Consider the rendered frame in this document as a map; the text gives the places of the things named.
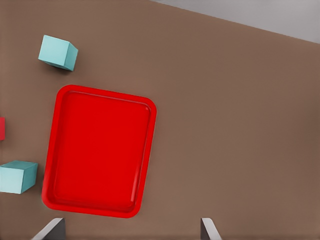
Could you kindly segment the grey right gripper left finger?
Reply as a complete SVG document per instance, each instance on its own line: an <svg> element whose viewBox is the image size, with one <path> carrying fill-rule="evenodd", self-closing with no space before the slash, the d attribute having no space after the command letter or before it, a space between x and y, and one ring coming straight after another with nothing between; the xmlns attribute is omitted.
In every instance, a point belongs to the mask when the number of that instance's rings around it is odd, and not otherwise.
<svg viewBox="0 0 320 240"><path fill-rule="evenodd" d="M66 240L65 219L54 218L31 240Z"/></svg>

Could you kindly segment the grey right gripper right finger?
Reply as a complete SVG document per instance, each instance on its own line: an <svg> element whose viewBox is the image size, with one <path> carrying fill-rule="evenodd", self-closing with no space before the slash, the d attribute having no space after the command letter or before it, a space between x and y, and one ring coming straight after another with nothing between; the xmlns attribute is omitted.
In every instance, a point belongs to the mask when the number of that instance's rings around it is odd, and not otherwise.
<svg viewBox="0 0 320 240"><path fill-rule="evenodd" d="M200 239L201 240L222 240L211 218L200 219Z"/></svg>

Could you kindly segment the light blue cube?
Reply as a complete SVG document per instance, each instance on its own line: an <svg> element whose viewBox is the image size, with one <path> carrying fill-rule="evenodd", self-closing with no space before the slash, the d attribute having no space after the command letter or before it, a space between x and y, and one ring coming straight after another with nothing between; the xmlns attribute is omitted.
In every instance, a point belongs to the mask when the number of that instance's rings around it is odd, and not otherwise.
<svg viewBox="0 0 320 240"><path fill-rule="evenodd" d="M38 163L14 160L0 165L0 192L22 194L36 183Z"/></svg>
<svg viewBox="0 0 320 240"><path fill-rule="evenodd" d="M38 59L53 67L73 71L79 50L69 41L44 35Z"/></svg>

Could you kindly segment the red plastic tray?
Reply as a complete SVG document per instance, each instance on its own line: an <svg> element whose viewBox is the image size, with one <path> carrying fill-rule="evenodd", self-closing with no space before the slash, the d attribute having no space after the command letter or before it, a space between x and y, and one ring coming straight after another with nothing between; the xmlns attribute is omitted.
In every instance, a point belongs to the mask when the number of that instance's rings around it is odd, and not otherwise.
<svg viewBox="0 0 320 240"><path fill-rule="evenodd" d="M57 95L41 198L50 209L131 218L141 208L157 108L79 85Z"/></svg>

